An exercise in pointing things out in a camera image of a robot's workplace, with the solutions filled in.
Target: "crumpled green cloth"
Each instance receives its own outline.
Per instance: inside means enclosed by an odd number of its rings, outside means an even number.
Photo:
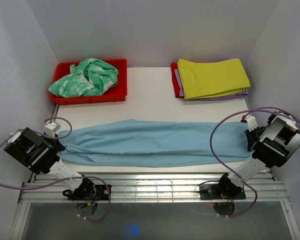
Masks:
[[[102,60],[88,58],[70,66],[70,74],[49,87],[49,92],[64,98],[98,96],[118,83],[118,69]]]

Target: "red basket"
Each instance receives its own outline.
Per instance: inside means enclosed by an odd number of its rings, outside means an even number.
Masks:
[[[61,97],[51,93],[50,100],[58,105],[73,105],[73,104],[93,104],[93,103],[109,103],[123,102],[128,94],[127,88],[127,60],[126,59],[111,59],[104,60],[106,63],[116,67],[119,71],[118,83],[115,87],[110,88],[101,96],[77,96],[77,97]],[[64,62],[59,63],[56,67],[53,82],[56,82],[65,75],[70,74],[70,65],[78,65],[80,62]]]

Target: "yellow cloth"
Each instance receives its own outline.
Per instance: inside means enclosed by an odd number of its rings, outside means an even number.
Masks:
[[[239,58],[213,63],[178,61],[184,99],[222,97],[241,93],[250,82]]]

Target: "white wall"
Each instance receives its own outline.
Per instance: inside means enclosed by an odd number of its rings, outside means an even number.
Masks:
[[[26,0],[0,0],[0,143],[10,132],[42,130],[57,58]],[[0,150],[0,182],[20,186],[30,171]],[[0,240],[10,236],[19,191],[0,187]]]
[[[300,119],[300,0],[279,1],[247,59],[246,69],[251,108],[277,106]],[[273,173],[286,183],[300,228],[300,148]]]
[[[60,62],[248,57],[279,0],[27,0]]]

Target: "folded blue fabric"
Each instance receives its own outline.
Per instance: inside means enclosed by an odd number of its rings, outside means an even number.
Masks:
[[[183,167],[214,164],[209,139],[215,122],[156,122],[125,120],[73,130],[60,139],[62,160],[97,166]],[[213,137],[224,162],[245,161],[247,125],[223,123]],[[65,136],[69,131],[59,133]]]

